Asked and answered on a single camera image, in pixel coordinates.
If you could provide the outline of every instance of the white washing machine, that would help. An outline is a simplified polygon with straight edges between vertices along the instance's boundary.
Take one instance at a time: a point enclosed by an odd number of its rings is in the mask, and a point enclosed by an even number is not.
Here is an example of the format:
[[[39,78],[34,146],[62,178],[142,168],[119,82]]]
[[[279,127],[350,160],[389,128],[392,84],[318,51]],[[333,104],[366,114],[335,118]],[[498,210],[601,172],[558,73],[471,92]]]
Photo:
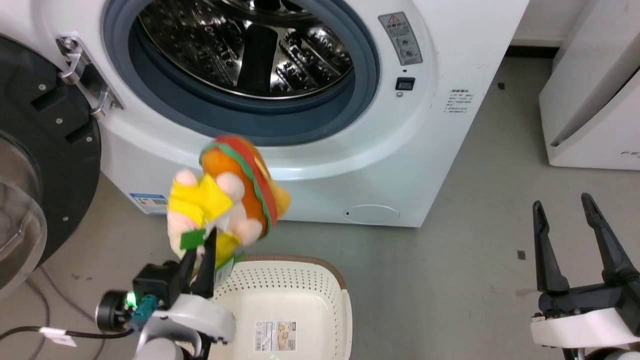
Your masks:
[[[237,133],[291,193],[286,220],[419,227],[528,0],[0,3],[0,35],[87,96],[101,170],[142,211]]]

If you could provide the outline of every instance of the gray floor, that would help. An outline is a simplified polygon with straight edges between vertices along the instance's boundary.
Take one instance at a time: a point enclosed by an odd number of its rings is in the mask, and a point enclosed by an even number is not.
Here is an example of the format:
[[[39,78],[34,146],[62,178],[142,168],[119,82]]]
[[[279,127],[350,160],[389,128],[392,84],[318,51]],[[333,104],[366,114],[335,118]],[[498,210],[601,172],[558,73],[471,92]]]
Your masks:
[[[421,229],[282,223],[251,252],[317,256],[342,272],[353,302],[352,359],[560,359],[559,350],[537,347],[529,336],[538,299],[531,204],[543,201],[571,284],[598,282],[601,264],[580,193],[594,196],[640,265],[640,173],[547,165],[537,95],[549,74],[550,61],[503,63]],[[80,228],[45,267],[92,312],[104,290],[127,288],[141,265],[171,255],[164,219],[142,215],[103,178]],[[52,326],[94,329],[42,274],[32,279],[49,298]],[[0,302],[0,330],[43,318],[25,286]],[[0,343],[0,356],[27,359],[37,338],[12,336]],[[135,342],[109,341],[101,359],[129,359]],[[78,344],[48,343],[39,359],[91,359],[99,346]]]

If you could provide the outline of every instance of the metal hinge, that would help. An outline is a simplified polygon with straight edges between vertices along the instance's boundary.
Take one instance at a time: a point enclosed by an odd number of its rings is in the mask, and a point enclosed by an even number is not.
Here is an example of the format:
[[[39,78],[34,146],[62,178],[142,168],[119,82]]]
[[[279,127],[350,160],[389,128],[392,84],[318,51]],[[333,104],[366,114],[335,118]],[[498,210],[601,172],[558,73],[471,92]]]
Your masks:
[[[124,109],[119,96],[77,36],[60,35],[56,44],[68,65],[59,73],[60,78],[66,84],[80,88],[91,105],[90,115],[94,119],[102,119],[110,109]]]

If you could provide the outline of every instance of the green led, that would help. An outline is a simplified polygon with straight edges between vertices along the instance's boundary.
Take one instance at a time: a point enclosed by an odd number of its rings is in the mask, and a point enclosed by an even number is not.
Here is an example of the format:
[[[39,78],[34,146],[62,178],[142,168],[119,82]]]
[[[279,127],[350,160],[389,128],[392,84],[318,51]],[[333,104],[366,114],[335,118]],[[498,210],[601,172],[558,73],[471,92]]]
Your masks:
[[[129,305],[129,307],[138,306],[138,303],[136,301],[136,293],[133,291],[127,293],[127,298],[125,301],[127,302],[127,305]]]

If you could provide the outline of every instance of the plush toy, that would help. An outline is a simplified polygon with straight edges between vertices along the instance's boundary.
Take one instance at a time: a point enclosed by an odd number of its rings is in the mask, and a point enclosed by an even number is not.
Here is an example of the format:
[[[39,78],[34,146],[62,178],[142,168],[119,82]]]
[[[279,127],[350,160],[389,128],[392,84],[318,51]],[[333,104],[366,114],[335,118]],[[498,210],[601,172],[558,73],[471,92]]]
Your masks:
[[[272,179],[258,150],[239,136],[220,136],[200,155],[204,175],[181,170],[168,201],[167,228],[173,251],[198,249],[215,227],[216,268],[236,249],[266,236],[289,207],[289,194]]]

